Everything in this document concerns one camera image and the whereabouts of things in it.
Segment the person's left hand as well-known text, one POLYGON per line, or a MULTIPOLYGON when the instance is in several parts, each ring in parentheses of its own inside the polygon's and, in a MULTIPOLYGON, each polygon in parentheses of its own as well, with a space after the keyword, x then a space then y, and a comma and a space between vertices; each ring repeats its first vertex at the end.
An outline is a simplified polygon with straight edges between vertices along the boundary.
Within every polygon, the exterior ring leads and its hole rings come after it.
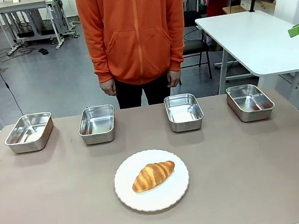
POLYGON ((181 78, 181 72, 180 71, 168 71, 167 72, 167 80, 168 80, 168 86, 169 88, 176 87, 181 78))

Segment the person's right hand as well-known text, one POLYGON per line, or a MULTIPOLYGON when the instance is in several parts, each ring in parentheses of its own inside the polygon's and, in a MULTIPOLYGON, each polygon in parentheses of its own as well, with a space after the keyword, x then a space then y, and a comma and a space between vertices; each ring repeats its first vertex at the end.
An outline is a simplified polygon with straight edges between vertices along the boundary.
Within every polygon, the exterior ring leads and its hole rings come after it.
POLYGON ((116 85, 114 79, 107 80, 99 83, 99 87, 103 90, 104 93, 110 96, 116 96, 116 85))

